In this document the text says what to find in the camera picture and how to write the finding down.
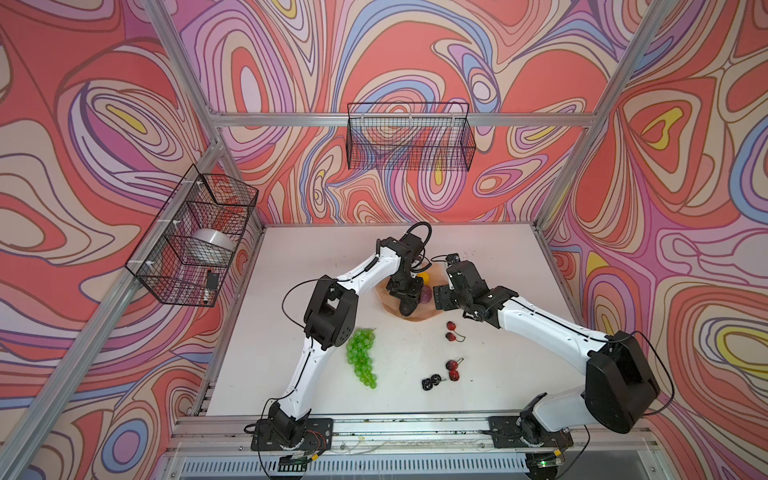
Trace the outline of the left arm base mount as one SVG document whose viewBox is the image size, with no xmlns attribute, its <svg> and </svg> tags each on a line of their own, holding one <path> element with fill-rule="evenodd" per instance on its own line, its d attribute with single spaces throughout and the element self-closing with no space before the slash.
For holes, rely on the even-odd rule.
<svg viewBox="0 0 768 480">
<path fill-rule="evenodd" d="M 332 446 L 334 421 L 310 417 L 299 422 L 281 424 L 259 419 L 243 431 L 251 436 L 251 450 L 258 452 L 323 452 Z"/>
</svg>

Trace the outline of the red cherry pair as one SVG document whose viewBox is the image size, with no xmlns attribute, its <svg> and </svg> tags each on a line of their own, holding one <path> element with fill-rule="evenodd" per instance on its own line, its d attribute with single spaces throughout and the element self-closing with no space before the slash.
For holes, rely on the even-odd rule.
<svg viewBox="0 0 768 480">
<path fill-rule="evenodd" d="M 448 321 L 446 323 L 445 338 L 449 342 L 459 342 L 459 343 L 462 343 L 466 340 L 466 336 L 463 334 L 460 334 L 457 331 L 457 325 L 452 321 Z"/>
<path fill-rule="evenodd" d="M 460 379 L 459 366 L 464 361 L 463 358 L 451 359 L 445 363 L 448 379 L 451 382 L 458 382 Z"/>
</svg>

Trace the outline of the purple round fruit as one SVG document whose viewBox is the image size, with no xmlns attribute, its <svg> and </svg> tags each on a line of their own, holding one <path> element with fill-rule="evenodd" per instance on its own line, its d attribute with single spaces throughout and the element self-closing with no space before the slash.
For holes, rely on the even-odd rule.
<svg viewBox="0 0 768 480">
<path fill-rule="evenodd" d="M 428 304 L 432 300 L 432 289 L 429 286 L 423 286 L 420 294 L 420 303 Z"/>
</svg>

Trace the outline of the black cherry pair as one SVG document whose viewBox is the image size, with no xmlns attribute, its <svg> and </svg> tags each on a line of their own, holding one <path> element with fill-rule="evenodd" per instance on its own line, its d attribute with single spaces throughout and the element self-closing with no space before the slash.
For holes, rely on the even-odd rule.
<svg viewBox="0 0 768 480">
<path fill-rule="evenodd" d="M 444 378 L 440 374 L 433 374 L 421 380 L 421 388 L 424 391 L 430 391 L 440 385 L 443 381 Z"/>
</svg>

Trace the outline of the white tape roll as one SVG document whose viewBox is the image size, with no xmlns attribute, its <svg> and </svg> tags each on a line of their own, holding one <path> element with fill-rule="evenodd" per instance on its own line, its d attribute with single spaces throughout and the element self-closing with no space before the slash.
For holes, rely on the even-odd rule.
<svg viewBox="0 0 768 480">
<path fill-rule="evenodd" d="M 216 229 L 201 228 L 196 230 L 192 237 L 227 251 L 235 250 L 235 243 L 231 237 Z"/>
</svg>

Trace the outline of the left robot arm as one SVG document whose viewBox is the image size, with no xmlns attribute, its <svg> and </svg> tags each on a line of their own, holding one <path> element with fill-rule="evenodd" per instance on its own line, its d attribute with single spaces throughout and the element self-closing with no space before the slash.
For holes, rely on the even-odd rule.
<svg viewBox="0 0 768 480">
<path fill-rule="evenodd" d="M 296 444 L 305 434 L 320 375 L 330 355 L 352 336 L 363 294 L 385 282 L 386 292 L 398 302 L 399 313 L 409 317 L 415 312 L 425 285 L 419 276 L 425 270 L 421 263 L 432 234 L 422 238 L 414 230 L 426 225 L 418 222 L 399 238 L 378 240 L 375 252 L 345 274 L 315 280 L 303 316 L 301 358 L 285 394 L 271 401 L 266 417 L 266 425 L 279 438 Z"/>
</svg>

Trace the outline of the dark avocado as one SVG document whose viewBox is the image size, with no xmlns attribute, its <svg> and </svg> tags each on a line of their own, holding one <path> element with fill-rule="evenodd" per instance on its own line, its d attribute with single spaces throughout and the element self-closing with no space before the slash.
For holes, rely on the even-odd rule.
<svg viewBox="0 0 768 480">
<path fill-rule="evenodd" d="M 400 300 L 399 313 L 403 317 L 411 316 L 418 308 L 420 302 L 412 298 L 403 298 Z"/>
</svg>

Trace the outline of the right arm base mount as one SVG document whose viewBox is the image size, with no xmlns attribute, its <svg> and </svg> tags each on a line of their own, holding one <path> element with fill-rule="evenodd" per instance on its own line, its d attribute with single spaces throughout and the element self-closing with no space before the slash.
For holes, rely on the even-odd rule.
<svg viewBox="0 0 768 480">
<path fill-rule="evenodd" d="M 530 448 L 567 450 L 574 445 L 570 433 L 564 430 L 549 432 L 533 417 L 491 416 L 485 434 L 495 448 Z"/>
</svg>

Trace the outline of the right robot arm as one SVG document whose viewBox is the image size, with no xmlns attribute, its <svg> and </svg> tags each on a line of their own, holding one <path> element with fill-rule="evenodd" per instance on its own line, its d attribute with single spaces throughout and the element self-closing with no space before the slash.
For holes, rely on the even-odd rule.
<svg viewBox="0 0 768 480">
<path fill-rule="evenodd" d="M 557 355 L 584 377 L 582 387 L 555 395 L 543 392 L 519 413 L 516 428 L 534 446 L 550 434 L 599 424 L 627 434 L 648 413 L 660 387 L 632 333 L 607 334 L 547 312 L 516 291 L 491 288 L 476 266 L 448 254 L 448 283 L 433 288 L 436 308 L 459 310 L 464 318 L 525 337 Z"/>
</svg>

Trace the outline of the aluminium front rail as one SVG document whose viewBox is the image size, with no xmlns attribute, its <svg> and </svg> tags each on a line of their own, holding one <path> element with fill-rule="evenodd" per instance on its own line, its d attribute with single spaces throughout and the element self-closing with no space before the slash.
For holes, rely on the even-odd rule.
<svg viewBox="0 0 768 480">
<path fill-rule="evenodd" d="M 490 425 L 490 411 L 410 414 L 336 414 L 333 420 L 330 452 L 340 455 L 364 453 L 484 453 L 495 451 L 505 442 L 500 430 Z M 259 420 L 258 415 L 212 415 L 186 417 L 172 428 L 166 455 L 246 455 L 251 435 L 245 427 Z M 572 445 L 566 451 L 652 451 L 660 452 L 660 440 L 650 423 L 641 421 L 632 432 L 617 434 L 600 425 L 571 427 L 539 447 L 511 443 L 506 449 L 518 452 L 545 452 Z"/>
</svg>

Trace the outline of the green grape bunch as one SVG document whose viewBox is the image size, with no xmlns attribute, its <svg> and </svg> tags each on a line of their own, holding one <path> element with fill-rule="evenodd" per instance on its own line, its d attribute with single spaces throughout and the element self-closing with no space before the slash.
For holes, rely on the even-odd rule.
<svg viewBox="0 0 768 480">
<path fill-rule="evenodd" d="M 371 349 L 375 341 L 373 329 L 356 330 L 346 344 L 346 359 L 356 378 L 366 387 L 377 387 L 377 376 L 373 371 Z"/>
</svg>

